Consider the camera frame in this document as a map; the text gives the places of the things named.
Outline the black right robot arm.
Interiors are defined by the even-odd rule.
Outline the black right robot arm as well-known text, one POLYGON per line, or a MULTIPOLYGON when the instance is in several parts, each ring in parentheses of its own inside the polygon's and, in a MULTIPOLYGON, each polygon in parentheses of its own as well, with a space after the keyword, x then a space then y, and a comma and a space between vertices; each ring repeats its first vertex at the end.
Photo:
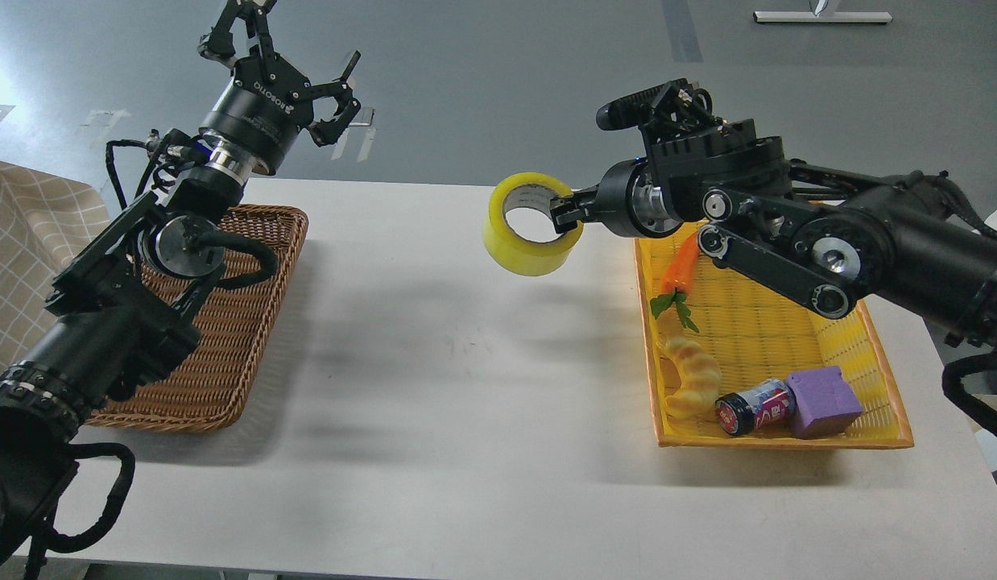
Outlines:
POLYGON ((597 126, 638 129, 645 153, 553 198, 558 234, 598 222, 627 238, 667 238, 700 222, 697 245, 716 267, 823 318, 878 295, 943 327, 949 346, 988 346, 947 364, 941 390, 997 437, 997 412, 963 385, 997 368, 997 231, 946 172, 877 177, 789 160, 780 137, 719 117, 686 78, 606 104, 597 126))

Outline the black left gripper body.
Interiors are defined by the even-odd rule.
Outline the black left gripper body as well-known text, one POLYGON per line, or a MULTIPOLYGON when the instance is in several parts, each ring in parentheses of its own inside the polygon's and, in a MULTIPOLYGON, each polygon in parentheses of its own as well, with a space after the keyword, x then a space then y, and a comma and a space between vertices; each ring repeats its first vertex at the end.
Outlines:
POLYGON ((300 130, 313 118, 310 100, 295 94, 311 81, 282 56, 272 56, 273 70, 263 73, 256 56, 236 62, 231 81, 200 124, 208 142, 226 140, 256 158, 254 171, 276 175, 300 130))

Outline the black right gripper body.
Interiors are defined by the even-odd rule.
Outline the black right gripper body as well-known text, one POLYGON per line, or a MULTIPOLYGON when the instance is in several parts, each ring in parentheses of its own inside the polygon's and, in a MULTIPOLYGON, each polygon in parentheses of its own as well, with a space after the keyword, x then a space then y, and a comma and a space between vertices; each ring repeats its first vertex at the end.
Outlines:
POLYGON ((624 238, 667 238, 684 223, 646 159, 624 160, 606 172, 597 186, 595 217, 624 238))

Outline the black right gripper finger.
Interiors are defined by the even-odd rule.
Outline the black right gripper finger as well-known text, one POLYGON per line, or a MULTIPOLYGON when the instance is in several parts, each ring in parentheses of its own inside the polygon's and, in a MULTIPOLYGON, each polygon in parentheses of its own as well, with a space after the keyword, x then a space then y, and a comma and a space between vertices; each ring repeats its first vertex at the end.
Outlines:
POLYGON ((550 199, 550 220, 555 234, 568 234, 581 223, 598 223, 599 217, 594 208, 598 197, 598 187, 573 190, 568 196, 554 196, 550 199))

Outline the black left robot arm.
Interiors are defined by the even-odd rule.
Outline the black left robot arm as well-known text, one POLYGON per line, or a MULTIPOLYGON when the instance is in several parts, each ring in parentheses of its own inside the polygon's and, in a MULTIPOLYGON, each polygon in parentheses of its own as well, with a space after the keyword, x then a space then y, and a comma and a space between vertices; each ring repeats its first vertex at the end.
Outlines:
POLYGON ((201 37, 199 55, 231 78, 196 135, 153 130, 105 147, 122 212, 54 276, 44 308, 56 323, 0 374, 0 568, 28 543, 23 576, 35 579, 48 551, 80 552, 116 524, 134 452, 76 444, 80 426, 196 351, 194 320, 214 290, 277 274, 266 243, 220 222, 252 175, 276 175, 300 132, 334 146, 362 109, 350 80, 360 52, 311 82, 276 51, 273 6, 227 2, 201 37))

